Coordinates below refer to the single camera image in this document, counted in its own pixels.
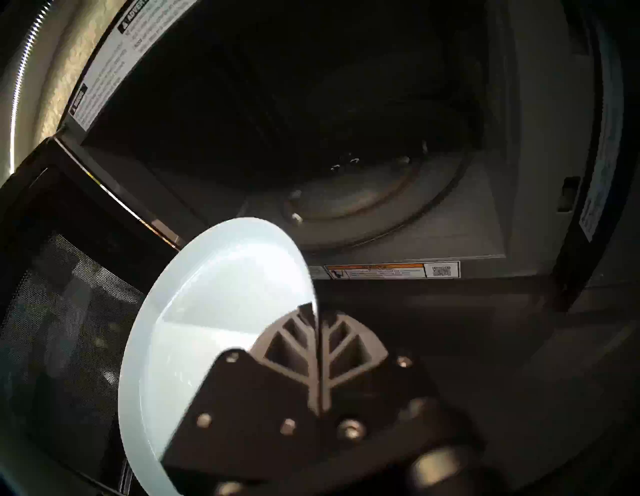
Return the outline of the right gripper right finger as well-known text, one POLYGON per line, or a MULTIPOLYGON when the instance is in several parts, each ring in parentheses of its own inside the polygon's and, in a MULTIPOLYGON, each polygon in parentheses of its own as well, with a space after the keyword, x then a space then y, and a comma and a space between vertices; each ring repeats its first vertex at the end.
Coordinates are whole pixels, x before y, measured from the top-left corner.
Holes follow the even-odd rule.
POLYGON ((478 471, 475 427, 414 354, 343 312, 322 317, 319 345, 322 472, 478 471))

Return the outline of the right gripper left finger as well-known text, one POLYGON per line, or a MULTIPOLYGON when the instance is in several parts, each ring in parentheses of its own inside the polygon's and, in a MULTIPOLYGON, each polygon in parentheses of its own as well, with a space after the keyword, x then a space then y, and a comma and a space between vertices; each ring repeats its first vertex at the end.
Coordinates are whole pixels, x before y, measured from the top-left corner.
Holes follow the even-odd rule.
POLYGON ((311 303, 277 319, 249 351, 210 367, 161 465, 180 495, 279 479, 318 457, 318 336, 311 303))

